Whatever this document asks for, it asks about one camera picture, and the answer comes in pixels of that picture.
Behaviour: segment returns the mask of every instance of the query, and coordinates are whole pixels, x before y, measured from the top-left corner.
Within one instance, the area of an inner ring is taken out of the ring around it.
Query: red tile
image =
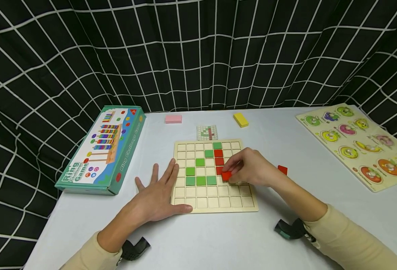
[[[217,175],[220,176],[223,173],[223,167],[217,167]]]
[[[221,150],[221,149],[214,150],[214,155],[215,155],[216,158],[222,157],[223,156],[223,150]]]
[[[215,165],[216,166],[224,166],[224,159],[222,157],[215,158]]]
[[[287,175],[287,168],[281,165],[278,165],[278,170],[280,170],[283,174]]]
[[[232,176],[232,172],[231,171],[224,171],[222,174],[223,177],[223,181],[228,181],[228,179],[230,179],[230,177]]]

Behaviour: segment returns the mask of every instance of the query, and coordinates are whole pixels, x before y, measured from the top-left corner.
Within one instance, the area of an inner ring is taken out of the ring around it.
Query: white table
[[[369,191],[295,119],[314,108],[243,110],[249,121],[239,128],[235,111],[182,112],[182,124],[165,124],[167,113],[147,114],[124,184],[117,196],[63,193],[33,250],[26,270],[57,270],[137,193],[134,177],[150,180],[153,163],[164,170],[174,142],[196,140],[197,125],[217,125],[219,139],[241,138],[261,151],[289,177],[324,202],[333,204],[397,253],[397,185]],[[273,231],[293,213],[268,188],[257,188],[255,213],[190,214],[146,224],[130,236],[144,236],[152,247],[118,269],[340,269],[305,241],[287,241]]]

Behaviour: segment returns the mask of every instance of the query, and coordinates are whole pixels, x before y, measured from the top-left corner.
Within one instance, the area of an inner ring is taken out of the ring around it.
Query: left hand
[[[170,196],[179,172],[176,160],[170,163],[158,180],[158,164],[153,165],[152,177],[147,187],[144,187],[139,177],[135,178],[138,194],[128,203],[134,208],[142,224],[148,221],[160,221],[175,214],[190,213],[192,206],[187,204],[170,204]]]

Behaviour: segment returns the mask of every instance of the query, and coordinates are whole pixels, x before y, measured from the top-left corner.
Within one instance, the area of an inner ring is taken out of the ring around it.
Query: wooden puzzle board
[[[397,139],[346,103],[296,116],[371,191],[397,184]]]
[[[219,171],[243,148],[240,139],[180,141],[174,145],[179,175],[170,203],[189,204],[192,213],[258,211],[253,186],[223,182]]]

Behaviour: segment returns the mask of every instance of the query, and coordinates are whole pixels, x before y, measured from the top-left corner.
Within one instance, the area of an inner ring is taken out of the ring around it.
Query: yellow puzzle piece
[[[233,114],[233,118],[236,120],[239,127],[243,128],[243,127],[248,126],[248,121],[245,119],[245,117],[240,112],[237,114]]]

